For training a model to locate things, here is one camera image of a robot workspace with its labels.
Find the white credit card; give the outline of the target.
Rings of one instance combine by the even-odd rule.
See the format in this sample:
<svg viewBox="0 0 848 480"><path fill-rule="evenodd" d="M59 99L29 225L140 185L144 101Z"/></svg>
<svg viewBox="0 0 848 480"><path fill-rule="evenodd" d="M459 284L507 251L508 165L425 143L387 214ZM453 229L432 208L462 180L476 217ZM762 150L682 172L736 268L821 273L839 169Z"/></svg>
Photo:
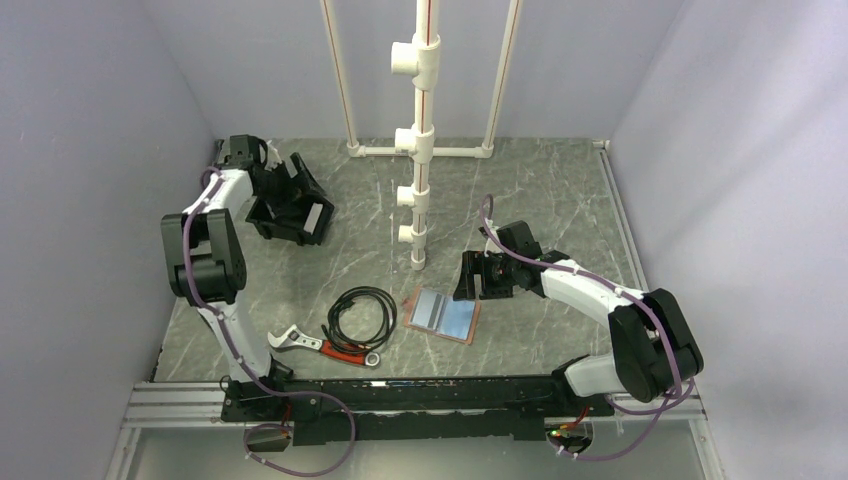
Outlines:
<svg viewBox="0 0 848 480"><path fill-rule="evenodd" d="M468 340L472 333L476 307L474 301L449 298L442 312L438 332L456 340Z"/></svg>

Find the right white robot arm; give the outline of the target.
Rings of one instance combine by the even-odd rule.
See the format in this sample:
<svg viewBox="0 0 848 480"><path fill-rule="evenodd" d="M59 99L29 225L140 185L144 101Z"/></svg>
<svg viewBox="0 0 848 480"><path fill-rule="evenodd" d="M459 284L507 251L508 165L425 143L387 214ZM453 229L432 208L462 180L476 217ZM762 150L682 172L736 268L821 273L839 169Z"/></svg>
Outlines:
<svg viewBox="0 0 848 480"><path fill-rule="evenodd" d="M550 391L560 413L574 415L600 394L627 393L648 403L680 393L685 381L702 372L703 356L670 291L625 287L565 253L543 251L524 221L480 231L487 246L463 252L454 299L510 298L520 287L576 309L609 332L610 353L560 367L563 380Z"/></svg>

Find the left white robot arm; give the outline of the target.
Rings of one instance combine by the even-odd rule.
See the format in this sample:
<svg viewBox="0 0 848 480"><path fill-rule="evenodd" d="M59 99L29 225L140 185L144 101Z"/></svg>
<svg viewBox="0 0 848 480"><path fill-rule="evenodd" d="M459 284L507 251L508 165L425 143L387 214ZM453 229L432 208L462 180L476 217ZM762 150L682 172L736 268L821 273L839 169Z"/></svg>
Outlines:
<svg viewBox="0 0 848 480"><path fill-rule="evenodd" d="M247 220L265 240L298 246L323 243L335 211L302 155L279 156L264 139L235 135L222 160L206 167L198 198L160 223L169 286L187 300L214 333L231 379L256 383L248 407L264 420L279 417L286 390L273 383L278 370L260 338L242 292L247 262L234 218L246 202Z"/></svg>

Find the black plastic card bin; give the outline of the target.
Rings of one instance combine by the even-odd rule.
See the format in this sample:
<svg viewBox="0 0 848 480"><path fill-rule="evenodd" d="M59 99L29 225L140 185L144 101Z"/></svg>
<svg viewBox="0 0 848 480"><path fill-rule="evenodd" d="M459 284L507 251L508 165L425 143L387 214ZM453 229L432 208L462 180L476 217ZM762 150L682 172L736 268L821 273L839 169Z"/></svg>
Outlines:
<svg viewBox="0 0 848 480"><path fill-rule="evenodd" d="M323 204L324 209L315 232L310 235L303 230L303 225L314 203ZM287 240L299 246L321 245L334 212L335 205L325 197L306 196L284 204L271 204L257 198L246 221L266 240Z"/></svg>

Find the white card stack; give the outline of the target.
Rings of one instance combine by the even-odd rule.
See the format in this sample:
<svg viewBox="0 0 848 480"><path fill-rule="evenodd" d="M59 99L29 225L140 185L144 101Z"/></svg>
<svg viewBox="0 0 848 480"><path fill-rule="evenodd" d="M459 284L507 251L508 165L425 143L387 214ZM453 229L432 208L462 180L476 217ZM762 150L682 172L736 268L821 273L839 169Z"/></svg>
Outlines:
<svg viewBox="0 0 848 480"><path fill-rule="evenodd" d="M321 204L321 203L314 203L311 206L309 213L306 217L306 220L304 222L304 225L303 225L303 230L306 233L312 235L315 232L315 230L318 226L318 223L320 221L323 209L324 209L324 205Z"/></svg>

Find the red handled adjustable wrench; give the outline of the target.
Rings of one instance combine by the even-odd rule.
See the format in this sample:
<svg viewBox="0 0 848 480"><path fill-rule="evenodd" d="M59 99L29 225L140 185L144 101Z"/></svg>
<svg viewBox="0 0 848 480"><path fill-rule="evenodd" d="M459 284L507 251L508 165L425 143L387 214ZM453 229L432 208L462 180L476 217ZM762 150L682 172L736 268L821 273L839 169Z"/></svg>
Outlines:
<svg viewBox="0 0 848 480"><path fill-rule="evenodd" d="M381 357L377 352L345 353L337 350L327 339L304 334L296 325L290 326L281 335L268 332L267 340L274 350L308 349L337 361L368 368L376 368L381 363Z"/></svg>

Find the white PVC pipe frame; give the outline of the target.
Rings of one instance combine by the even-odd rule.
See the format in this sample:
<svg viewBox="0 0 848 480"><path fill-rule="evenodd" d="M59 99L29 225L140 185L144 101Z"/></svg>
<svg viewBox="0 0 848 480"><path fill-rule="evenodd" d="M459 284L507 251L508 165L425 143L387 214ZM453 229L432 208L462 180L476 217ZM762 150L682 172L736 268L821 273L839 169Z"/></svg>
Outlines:
<svg viewBox="0 0 848 480"><path fill-rule="evenodd" d="M343 112L349 156L352 158L406 156L413 162L412 182L409 185L400 185L396 190L396 204L408 208L412 213L411 223L401 224L398 227L397 240L410 246L410 268L421 271L425 268L427 259L427 219L431 193L430 163L435 157L488 159L492 156L522 3L520 1L509 3L488 121L481 145L473 148L448 148L435 145L433 103L441 67L440 3L438 1L417 1L414 33L411 40L395 42L391 46L391 72L395 75L408 76L414 87L413 124L408 128L398 128L395 131L391 147L368 147L359 142L354 125L354 111L348 92L334 5L331 1L321 1L319 5Z"/></svg>

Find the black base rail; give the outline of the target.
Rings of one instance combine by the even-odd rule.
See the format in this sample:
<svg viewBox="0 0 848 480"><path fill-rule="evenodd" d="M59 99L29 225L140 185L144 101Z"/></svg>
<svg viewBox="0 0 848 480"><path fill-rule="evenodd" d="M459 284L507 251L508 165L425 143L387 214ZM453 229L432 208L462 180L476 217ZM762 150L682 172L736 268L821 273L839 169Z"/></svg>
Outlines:
<svg viewBox="0 0 848 480"><path fill-rule="evenodd" d="M610 417L602 395L581 398L551 374L267 381L220 384L226 423L287 424L297 446L365 440L510 437L540 441L577 417Z"/></svg>

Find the aluminium extrusion frame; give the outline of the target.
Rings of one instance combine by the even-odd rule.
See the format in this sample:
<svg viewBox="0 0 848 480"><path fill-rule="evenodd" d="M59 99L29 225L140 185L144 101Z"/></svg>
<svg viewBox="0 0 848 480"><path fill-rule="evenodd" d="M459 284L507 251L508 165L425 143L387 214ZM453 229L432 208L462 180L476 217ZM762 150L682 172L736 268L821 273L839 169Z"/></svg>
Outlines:
<svg viewBox="0 0 848 480"><path fill-rule="evenodd" d="M108 479L126 479L144 429L248 429L255 421L223 418L225 393L216 382L141 382L131 392L119 427ZM725 479L708 416L698 390L663 414L664 421L685 421L693 437L698 466L706 479Z"/></svg>

